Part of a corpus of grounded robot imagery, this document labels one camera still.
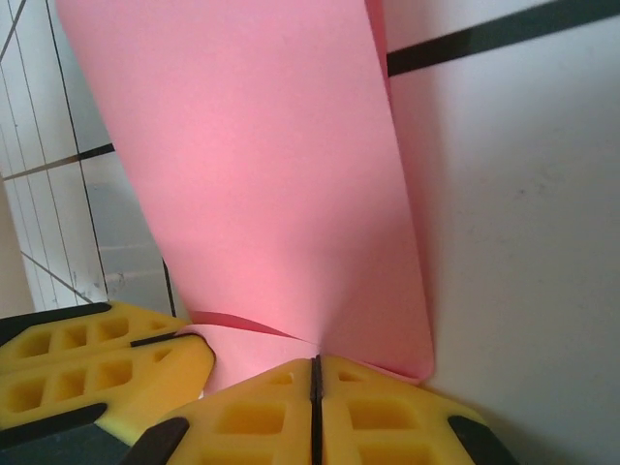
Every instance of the folded pink paper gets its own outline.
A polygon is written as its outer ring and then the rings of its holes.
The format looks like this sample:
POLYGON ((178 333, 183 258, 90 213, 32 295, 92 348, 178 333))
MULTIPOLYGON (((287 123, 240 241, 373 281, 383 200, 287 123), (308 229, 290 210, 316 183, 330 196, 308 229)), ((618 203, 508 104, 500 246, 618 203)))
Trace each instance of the folded pink paper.
POLYGON ((219 387, 317 349, 432 371, 371 3, 58 1, 219 387))

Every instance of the yellow foam block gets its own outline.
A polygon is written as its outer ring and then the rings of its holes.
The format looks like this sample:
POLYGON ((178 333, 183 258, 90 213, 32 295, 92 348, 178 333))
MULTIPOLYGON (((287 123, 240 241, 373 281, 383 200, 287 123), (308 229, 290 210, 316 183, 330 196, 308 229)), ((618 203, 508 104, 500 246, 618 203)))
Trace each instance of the yellow foam block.
MULTIPOLYGON (((127 303, 110 305, 108 311, 31 325, 19 332, 0 346, 0 374, 129 347, 132 341, 176 332, 186 325, 177 318, 127 303)), ((18 318, 6 319, 0 325, 18 318)))
POLYGON ((475 465, 448 423, 473 410, 335 356, 322 357, 325 465, 475 465))
POLYGON ((167 464, 308 465, 310 372, 293 360, 170 413, 190 427, 167 464))
MULTIPOLYGON (((122 315, 83 324, 88 334, 97 334, 109 322, 117 322, 124 330, 122 319, 130 327, 140 321, 122 315)), ((140 324, 165 321, 165 317, 153 316, 140 324)), ((48 331, 55 338, 67 328, 48 331)), ((136 334, 142 332, 137 330, 131 338, 136 334)), ((129 331, 119 338, 128 335, 129 331)), ((165 413, 197 399, 214 362, 210 349, 196 335, 92 352, 86 357, 62 359, 60 352, 50 351, 48 359, 54 363, 0 375, 0 429, 103 402, 108 408, 96 422, 131 445, 165 413)))

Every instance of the yellow plastic piece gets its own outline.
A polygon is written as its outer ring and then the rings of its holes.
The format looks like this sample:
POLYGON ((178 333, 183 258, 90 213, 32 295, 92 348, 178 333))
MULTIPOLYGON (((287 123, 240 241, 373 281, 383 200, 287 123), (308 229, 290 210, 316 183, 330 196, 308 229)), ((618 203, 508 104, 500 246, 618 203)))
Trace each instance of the yellow plastic piece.
POLYGON ((129 347, 132 341, 176 332, 186 325, 127 303, 110 305, 107 312, 28 327, 0 347, 0 374, 129 347))
POLYGON ((448 424, 471 409, 335 356, 322 357, 325 465, 475 465, 448 424))
POLYGON ((293 360, 170 413, 190 428, 167 465, 309 465, 310 371, 293 360))
MULTIPOLYGON (((84 324, 89 330, 98 330, 114 318, 127 318, 130 326, 138 328, 166 321, 166 317, 158 320, 156 316, 142 319, 142 313, 133 312, 84 324)), ((141 329, 133 334, 142 334, 141 329)), ((108 409, 97 423, 131 445, 162 415, 197 399, 214 362, 210 349, 196 335, 134 348, 91 351, 87 357, 59 358, 53 364, 0 375, 0 429, 105 402, 108 409)))

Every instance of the pink paper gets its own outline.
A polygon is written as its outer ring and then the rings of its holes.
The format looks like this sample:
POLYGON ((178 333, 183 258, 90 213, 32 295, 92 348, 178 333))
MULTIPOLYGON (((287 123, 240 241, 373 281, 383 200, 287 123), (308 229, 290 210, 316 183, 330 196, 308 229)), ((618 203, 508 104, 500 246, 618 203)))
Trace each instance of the pink paper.
POLYGON ((430 374, 410 207, 363 0, 58 7, 172 278, 204 324, 196 330, 217 346, 220 386, 246 376, 242 357, 263 369, 315 347, 430 374), (222 327, 222 315, 250 323, 222 327))

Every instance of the pink sheet crease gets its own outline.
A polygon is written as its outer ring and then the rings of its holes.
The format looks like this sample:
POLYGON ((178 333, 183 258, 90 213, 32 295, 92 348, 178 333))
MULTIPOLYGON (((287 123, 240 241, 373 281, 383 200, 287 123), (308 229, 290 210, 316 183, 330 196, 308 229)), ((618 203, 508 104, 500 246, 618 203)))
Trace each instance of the pink sheet crease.
POLYGON ((428 377, 381 3, 57 3, 208 390, 317 352, 428 377))

